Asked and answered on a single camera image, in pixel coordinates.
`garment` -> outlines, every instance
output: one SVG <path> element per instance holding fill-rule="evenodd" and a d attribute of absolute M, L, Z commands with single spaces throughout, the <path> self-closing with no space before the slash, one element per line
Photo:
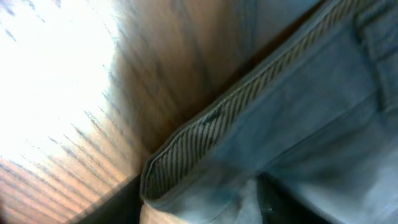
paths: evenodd
<path fill-rule="evenodd" d="M 141 197 L 190 223 L 266 223 L 269 175 L 330 223 L 397 223 L 397 15 L 326 2 L 157 151 Z"/>

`striped fabric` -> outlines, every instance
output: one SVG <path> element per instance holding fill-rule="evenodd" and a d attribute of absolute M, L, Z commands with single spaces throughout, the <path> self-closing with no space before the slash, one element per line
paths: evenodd
<path fill-rule="evenodd" d="M 203 116 L 189 122 L 175 133 L 162 149 L 157 159 L 153 160 L 146 175 L 144 195 L 157 199 L 166 193 L 187 175 L 192 167 L 203 158 L 230 129 L 235 119 L 244 109 L 261 94 L 278 75 L 294 60 L 298 59 L 320 37 L 345 16 L 371 0 L 341 0 L 328 14 L 320 19 L 290 49 L 275 58 L 260 72 L 237 86 L 212 106 Z"/>

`wood grain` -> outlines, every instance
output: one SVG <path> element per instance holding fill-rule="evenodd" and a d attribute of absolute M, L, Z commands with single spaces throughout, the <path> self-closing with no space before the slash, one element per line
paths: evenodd
<path fill-rule="evenodd" d="M 0 0 L 6 220 L 77 222 L 138 175 L 317 1 L 272 2 Z"/>

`wooden surface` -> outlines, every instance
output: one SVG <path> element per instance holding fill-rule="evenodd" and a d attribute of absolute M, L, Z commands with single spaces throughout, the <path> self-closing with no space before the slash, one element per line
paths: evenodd
<path fill-rule="evenodd" d="M 315 2 L 0 0 L 6 220 L 74 223 L 90 213 Z"/>

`denim fabric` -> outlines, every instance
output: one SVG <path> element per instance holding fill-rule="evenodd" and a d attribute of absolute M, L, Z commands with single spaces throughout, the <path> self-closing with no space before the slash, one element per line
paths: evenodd
<path fill-rule="evenodd" d="M 329 222 L 396 223 L 396 4 L 327 2 L 147 162 L 142 198 L 190 223 L 262 223 L 267 172 Z"/>

